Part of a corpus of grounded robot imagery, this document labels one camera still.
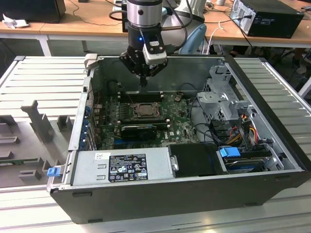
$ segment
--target floor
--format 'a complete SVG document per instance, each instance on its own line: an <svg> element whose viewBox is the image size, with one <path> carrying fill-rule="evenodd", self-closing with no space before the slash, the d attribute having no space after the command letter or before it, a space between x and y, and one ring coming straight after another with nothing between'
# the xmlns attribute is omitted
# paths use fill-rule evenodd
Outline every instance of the floor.
<svg viewBox="0 0 311 233"><path fill-rule="evenodd" d="M87 47L89 52L100 55L119 55L126 50L127 43L88 41ZM224 46L223 48L225 53L231 50L231 46ZM52 40L51 51L54 56L84 56L86 54L83 52L81 41ZM281 52L281 49L272 49L271 51L272 53L278 54ZM5 39L0 41L0 77L16 55L43 56L43 52L37 40ZM296 88L300 81L304 79L305 74L299 75L295 72L295 68L292 65L292 56L289 55L283 58L274 67L282 77ZM273 64L273 55L269 54L268 57L268 61Z"/></svg>

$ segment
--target white cable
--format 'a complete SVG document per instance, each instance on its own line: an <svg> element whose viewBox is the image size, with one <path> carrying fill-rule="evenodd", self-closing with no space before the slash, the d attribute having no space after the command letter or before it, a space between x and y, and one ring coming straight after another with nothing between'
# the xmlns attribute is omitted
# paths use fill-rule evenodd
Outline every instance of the white cable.
<svg viewBox="0 0 311 233"><path fill-rule="evenodd" d="M207 52L206 52L206 54L207 55L209 55L209 49L210 49L210 42L212 41L212 38L213 38L213 35L214 35L214 33L218 30L218 29L224 29L221 25L220 25L220 21L218 22L218 28L216 28L214 31L213 31L213 33L212 33L212 35L210 35L210 39L209 39L209 42L208 42L208 48L207 48Z"/></svg>
<svg viewBox="0 0 311 233"><path fill-rule="evenodd" d="M219 22L218 22L218 28L216 28L216 29L213 31L212 35L210 35L210 39L209 39L209 42L208 42L208 45L207 45L207 46L208 46L207 52L206 52L207 55L209 55L210 42L212 41L212 37L213 37L214 33L215 33L218 29L224 30L224 28L220 25L220 23L231 22L231 21L234 21L234 20L236 20L236 19L241 19L241 18L238 17L238 18L233 18L233 19L231 19L231 20L229 20L229 21L225 20L225 21L219 21Z"/></svg>

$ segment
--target motherboard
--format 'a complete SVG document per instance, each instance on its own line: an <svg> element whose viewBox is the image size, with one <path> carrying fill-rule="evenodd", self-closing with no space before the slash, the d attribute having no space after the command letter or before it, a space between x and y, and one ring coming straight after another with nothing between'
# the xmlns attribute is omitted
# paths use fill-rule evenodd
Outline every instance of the motherboard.
<svg viewBox="0 0 311 233"><path fill-rule="evenodd" d="M189 119L188 100L175 93L120 94L94 107L100 150L199 142Z"/></svg>

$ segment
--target green circuit board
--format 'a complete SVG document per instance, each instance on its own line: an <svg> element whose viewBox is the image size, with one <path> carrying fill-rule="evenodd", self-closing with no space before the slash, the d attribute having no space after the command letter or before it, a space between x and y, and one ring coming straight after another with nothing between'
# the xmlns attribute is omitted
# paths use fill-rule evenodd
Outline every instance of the green circuit board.
<svg viewBox="0 0 311 233"><path fill-rule="evenodd" d="M120 134L121 125L118 123L122 103L117 97L109 97L103 103L104 124L99 126L102 146L100 149L154 148L166 147L169 144L199 142L196 131L189 120L189 106L186 100L176 101L175 98L176 94L164 94L163 100L157 102L161 115L170 120L170 128L157 130L154 140L124 142Z"/></svg>

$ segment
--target warning label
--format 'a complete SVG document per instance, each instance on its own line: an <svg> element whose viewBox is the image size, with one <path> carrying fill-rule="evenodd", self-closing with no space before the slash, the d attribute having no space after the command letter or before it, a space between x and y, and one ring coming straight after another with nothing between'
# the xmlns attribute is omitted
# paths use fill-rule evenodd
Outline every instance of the warning label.
<svg viewBox="0 0 311 233"><path fill-rule="evenodd" d="M109 157L110 182L148 179L146 154L114 155Z"/></svg>

